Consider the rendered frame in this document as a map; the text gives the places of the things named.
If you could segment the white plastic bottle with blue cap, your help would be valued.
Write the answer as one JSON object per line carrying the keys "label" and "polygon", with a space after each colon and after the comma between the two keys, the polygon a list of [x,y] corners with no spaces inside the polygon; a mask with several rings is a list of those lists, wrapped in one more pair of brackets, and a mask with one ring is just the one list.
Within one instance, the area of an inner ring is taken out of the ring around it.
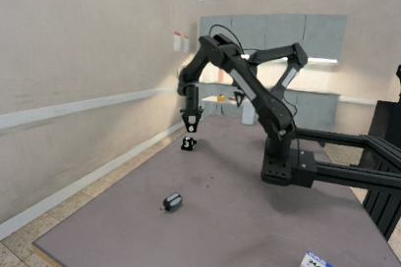
{"label": "white plastic bottle with blue cap", "polygon": [[254,112],[255,112],[255,109],[252,106],[252,103],[249,101],[249,99],[246,99],[244,102],[244,112],[243,112],[242,124],[252,125],[253,119],[254,119]]}

